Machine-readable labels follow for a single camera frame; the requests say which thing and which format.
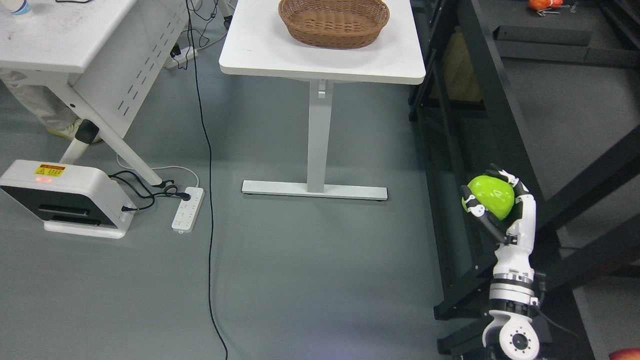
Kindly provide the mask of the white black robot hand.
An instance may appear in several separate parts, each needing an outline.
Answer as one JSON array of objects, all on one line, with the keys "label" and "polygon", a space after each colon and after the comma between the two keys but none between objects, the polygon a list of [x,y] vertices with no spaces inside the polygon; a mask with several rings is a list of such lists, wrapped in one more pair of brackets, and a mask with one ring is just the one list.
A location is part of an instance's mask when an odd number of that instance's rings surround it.
[{"label": "white black robot hand", "polygon": [[535,271],[530,265],[530,255],[535,244],[537,228],[537,201],[524,182],[516,175],[492,163],[482,175],[496,177],[509,183],[514,189],[515,203],[506,219],[499,220],[470,191],[461,186],[461,204],[471,218],[496,242],[496,264],[493,276],[513,273],[534,281]]}]

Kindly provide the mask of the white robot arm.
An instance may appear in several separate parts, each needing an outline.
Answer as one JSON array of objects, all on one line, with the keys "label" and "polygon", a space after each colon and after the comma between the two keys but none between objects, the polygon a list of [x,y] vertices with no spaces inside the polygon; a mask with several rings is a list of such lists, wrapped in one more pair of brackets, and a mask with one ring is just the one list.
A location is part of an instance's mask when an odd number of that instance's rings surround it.
[{"label": "white robot arm", "polygon": [[510,360],[535,360],[541,342],[532,326],[540,304],[533,280],[514,273],[498,273],[489,287],[491,321],[482,333],[482,346],[498,347]]}]

